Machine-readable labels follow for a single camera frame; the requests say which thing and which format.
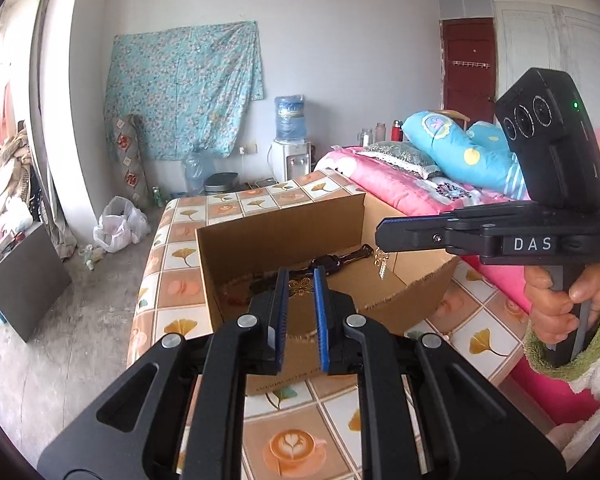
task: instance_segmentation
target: electrical outlet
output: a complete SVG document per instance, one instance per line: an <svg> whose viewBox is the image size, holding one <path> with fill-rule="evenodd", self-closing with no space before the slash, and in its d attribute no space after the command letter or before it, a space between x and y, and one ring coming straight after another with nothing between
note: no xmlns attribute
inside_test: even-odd
<svg viewBox="0 0 600 480"><path fill-rule="evenodd" d="M255 155L256 153L258 153L258 145L245 144L243 146L238 146L238 153L240 155Z"/></svg>

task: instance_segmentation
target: gripper handle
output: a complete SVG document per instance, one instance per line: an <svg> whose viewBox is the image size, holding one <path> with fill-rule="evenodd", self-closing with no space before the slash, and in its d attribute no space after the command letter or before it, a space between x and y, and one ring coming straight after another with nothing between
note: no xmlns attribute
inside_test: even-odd
<svg viewBox="0 0 600 480"><path fill-rule="evenodd" d="M582 274L584 265L574 266L546 266L544 269L551 275L554 284L551 290L568 292L571 285ZM567 339L554 345L546 345L544 352L549 363L554 367L564 366L585 349L587 322L589 321L589 311L591 310L591 300L573 305L571 313L580 320L576 330L571 332Z"/></svg>

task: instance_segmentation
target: white plastic bag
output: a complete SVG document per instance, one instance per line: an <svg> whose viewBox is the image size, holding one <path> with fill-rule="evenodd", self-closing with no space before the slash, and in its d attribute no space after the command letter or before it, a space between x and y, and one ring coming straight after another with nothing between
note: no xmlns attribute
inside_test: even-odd
<svg viewBox="0 0 600 480"><path fill-rule="evenodd" d="M33 217L29 208L19 196L10 196L5 203L5 212L0 215L0 231L19 233L33 225Z"/></svg>
<svg viewBox="0 0 600 480"><path fill-rule="evenodd" d="M146 215L131 200L115 196L104 208L100 224L93 228L93 243L107 253L117 253L149 234Z"/></svg>

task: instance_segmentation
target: concrete floor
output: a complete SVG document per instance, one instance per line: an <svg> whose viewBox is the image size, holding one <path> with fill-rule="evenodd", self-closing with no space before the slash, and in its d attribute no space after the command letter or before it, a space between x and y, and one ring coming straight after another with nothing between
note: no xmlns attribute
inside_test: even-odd
<svg viewBox="0 0 600 480"><path fill-rule="evenodd" d="M160 212L150 215L156 226ZM155 229L90 272L75 255L73 283L25 343L0 322L0 424L36 465L45 446L124 371L131 322Z"/></svg>

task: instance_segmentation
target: white wardrobe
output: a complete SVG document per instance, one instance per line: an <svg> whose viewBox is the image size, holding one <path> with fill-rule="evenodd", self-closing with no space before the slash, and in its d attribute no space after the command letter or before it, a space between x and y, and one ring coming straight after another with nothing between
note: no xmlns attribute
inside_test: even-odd
<svg viewBox="0 0 600 480"><path fill-rule="evenodd" d="M529 67L565 70L600 128L600 1L493 1L498 95Z"/></svg>

